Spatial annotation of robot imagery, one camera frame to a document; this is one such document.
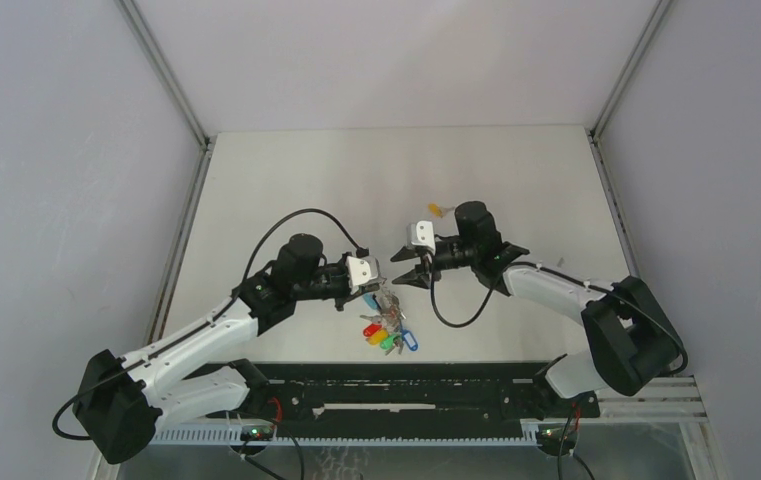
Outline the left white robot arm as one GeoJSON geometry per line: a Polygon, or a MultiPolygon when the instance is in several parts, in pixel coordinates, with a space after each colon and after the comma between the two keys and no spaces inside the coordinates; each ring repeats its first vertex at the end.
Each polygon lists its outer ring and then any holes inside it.
{"type": "Polygon", "coordinates": [[[103,459],[121,464],[176,424],[220,411],[261,414],[269,394],[248,363],[194,373],[230,348],[290,318],[301,301],[331,300],[336,310],[379,288],[378,261],[367,250],[323,260],[315,236],[296,234],[277,257],[242,280],[195,322],[159,341],[116,356],[105,349],[87,363],[71,410],[103,459]]]}

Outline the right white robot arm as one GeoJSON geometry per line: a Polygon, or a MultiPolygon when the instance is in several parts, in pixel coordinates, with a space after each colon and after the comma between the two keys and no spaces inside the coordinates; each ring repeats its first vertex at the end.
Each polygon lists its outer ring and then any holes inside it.
{"type": "Polygon", "coordinates": [[[555,358],[534,377],[534,402],[543,414],[561,415],[574,398],[606,388],[633,396],[651,380],[688,366],[681,336],[642,279],[579,278],[536,261],[527,248],[503,239],[481,201],[458,205],[453,217],[454,235],[437,234],[428,220],[408,226],[406,242],[391,260],[415,265],[393,282],[427,290],[436,309],[443,272],[468,268],[486,287],[486,300],[500,293],[532,301],[580,325],[586,350],[555,358]]]}

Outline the bunch of coloured tagged keys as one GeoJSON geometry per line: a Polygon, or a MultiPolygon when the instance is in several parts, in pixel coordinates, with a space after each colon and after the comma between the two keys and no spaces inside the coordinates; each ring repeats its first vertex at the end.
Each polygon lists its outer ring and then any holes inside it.
{"type": "Polygon", "coordinates": [[[368,345],[381,349],[385,355],[419,350],[420,345],[415,334],[407,328],[401,303],[400,308],[392,314],[379,314],[371,310],[371,315],[361,315],[361,318],[368,322],[362,329],[362,337],[368,345]]]}

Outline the blue handled metal keyring holder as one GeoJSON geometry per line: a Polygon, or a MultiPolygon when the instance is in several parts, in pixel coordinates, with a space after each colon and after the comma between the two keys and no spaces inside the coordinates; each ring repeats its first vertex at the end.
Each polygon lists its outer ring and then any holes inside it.
{"type": "Polygon", "coordinates": [[[400,308],[399,298],[386,286],[362,295],[366,304],[379,314],[392,314],[400,308]]]}

